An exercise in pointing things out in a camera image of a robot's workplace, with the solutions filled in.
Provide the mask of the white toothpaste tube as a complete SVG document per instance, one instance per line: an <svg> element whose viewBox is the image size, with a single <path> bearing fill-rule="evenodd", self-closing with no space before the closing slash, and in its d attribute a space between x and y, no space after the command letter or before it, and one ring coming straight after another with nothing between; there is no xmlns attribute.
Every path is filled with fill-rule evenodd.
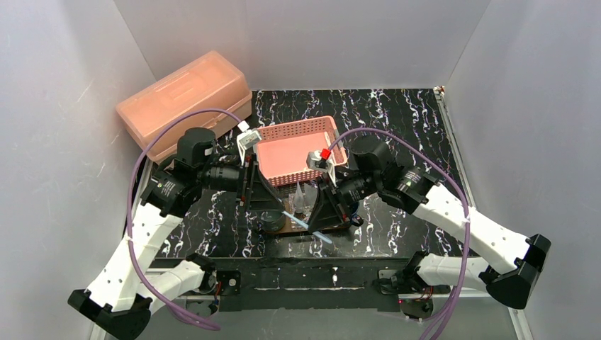
<svg viewBox="0 0 601 340"><path fill-rule="evenodd" d="M305 207L304 192L301 188L301 184L296 184L296 191L293 195L293 209L295 214L303 214Z"/></svg>

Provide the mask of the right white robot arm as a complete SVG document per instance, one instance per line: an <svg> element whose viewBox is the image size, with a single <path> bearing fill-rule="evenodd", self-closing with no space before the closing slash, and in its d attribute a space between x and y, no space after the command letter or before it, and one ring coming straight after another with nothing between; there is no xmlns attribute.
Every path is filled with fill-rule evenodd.
<svg viewBox="0 0 601 340"><path fill-rule="evenodd" d="M462 240L475 252L463 260L419 251L390 277L393 288L421 290L463 283L507 307L526 307L551 247L548 238L527 237L494 222L462 203L422 168L397 161L388 145L376 137L355 140L351 155L354 165L347 169L333 164L328 149L308 154L308 167L322 174L308 220L310 233L349 225L358 203L377 195L387 205Z"/></svg>

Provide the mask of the clear acrylic holder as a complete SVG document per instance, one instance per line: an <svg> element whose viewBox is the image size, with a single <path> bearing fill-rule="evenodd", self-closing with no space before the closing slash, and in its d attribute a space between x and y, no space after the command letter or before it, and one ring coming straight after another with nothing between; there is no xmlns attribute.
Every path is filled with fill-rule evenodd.
<svg viewBox="0 0 601 340"><path fill-rule="evenodd" d="M317 194L318 194L318 190L317 188L307 185L306 183L303 184L303 186L301 187L303 192L304 192L304 198L305 198L305 207L304 207L304 213L303 214L295 214L294 213L294 209L293 209L293 195L296 191L295 190L290 193L288 195L288 211L293 214L295 217L297 217L298 219L303 220L304 222L308 223L309 217L312 214L314 205L315 205L315 201L317 198Z"/></svg>

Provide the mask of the pink perforated plastic basket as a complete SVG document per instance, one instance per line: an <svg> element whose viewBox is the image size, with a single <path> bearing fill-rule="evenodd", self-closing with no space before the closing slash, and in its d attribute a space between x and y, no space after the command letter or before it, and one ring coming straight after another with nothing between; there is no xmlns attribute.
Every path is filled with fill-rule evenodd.
<svg viewBox="0 0 601 340"><path fill-rule="evenodd" d="M274 187L317 178L320 173L306 164L308 153L321 152L339 137L329 115L260 127L258 131L262 136L255 146L259 169Z"/></svg>

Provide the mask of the dark green mug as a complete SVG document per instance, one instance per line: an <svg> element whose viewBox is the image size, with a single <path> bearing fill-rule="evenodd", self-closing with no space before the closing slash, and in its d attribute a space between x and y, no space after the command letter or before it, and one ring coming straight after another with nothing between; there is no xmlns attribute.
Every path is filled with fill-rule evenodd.
<svg viewBox="0 0 601 340"><path fill-rule="evenodd" d="M259 216L257 225L265 232L278 232L286 224L286 216L279 211L264 211Z"/></svg>

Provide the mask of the dark blue mug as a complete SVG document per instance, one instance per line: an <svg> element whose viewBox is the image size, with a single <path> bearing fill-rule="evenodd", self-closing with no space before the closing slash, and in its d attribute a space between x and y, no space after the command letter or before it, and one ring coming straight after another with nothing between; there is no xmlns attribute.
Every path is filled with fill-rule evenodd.
<svg viewBox="0 0 601 340"><path fill-rule="evenodd" d="M350 222L352 226L361 227L364 224L364 219L358 214L357 211L355 211L350 217Z"/></svg>

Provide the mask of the oval wooden tray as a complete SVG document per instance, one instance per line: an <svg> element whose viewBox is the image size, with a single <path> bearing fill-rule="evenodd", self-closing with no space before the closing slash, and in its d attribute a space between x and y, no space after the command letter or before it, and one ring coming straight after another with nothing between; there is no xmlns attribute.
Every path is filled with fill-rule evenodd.
<svg viewBox="0 0 601 340"><path fill-rule="evenodd" d="M264 225L259 223L257 225L258 229L260 232L263 233L267 233L267 234L292 234L292 235L297 235L297 234L302 234L302 233L306 233L307 229L304 227L299 226L297 223L292 223L289 219L285 220L284 225L282 226L282 228L273 231L273 230L267 230L264 229ZM334 232L342 232L342 231L346 231L348 229L350 229L352 227L352 225L342 225L342 226L336 226L336 227L327 227L324 228L322 230L320 230L320 232L322 232L323 234L329 234L329 233L334 233Z"/></svg>

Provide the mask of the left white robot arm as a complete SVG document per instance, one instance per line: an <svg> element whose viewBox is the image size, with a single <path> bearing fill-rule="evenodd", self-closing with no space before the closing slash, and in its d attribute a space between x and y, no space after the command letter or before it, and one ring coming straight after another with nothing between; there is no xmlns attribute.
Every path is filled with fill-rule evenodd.
<svg viewBox="0 0 601 340"><path fill-rule="evenodd" d="M245 123L239 128L238 164L220 159L212 130L193 127L179 138L175 153L150 177L140 202L128 207L125 234L110 260L87 288L71 293L70 306L117 339L138 338L162 307L187 324L218 329L212 320L175 303L191 291L219 295L221 285L211 259L192 254L159 276L148 278L145 273L164 240L206 189L235 193L238 205L249 212L283 210L254 153L260 132Z"/></svg>

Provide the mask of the grey toothbrush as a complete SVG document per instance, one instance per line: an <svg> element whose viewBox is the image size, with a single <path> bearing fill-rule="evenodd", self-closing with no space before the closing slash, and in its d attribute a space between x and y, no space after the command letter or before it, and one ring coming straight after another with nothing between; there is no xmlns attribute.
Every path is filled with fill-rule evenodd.
<svg viewBox="0 0 601 340"><path fill-rule="evenodd" d="M306 222L304 222L301 219L298 219L297 217L295 217L293 214L283 210L281 212L284 216L288 217L293 223L296 223L298 226L302 227L305 231L308 231L309 226ZM327 244L333 244L333 241L325 236L323 233L319 232L319 231L315 231L315 232L310 232L313 236L317 237L318 239L321 239L323 242L327 243Z"/></svg>

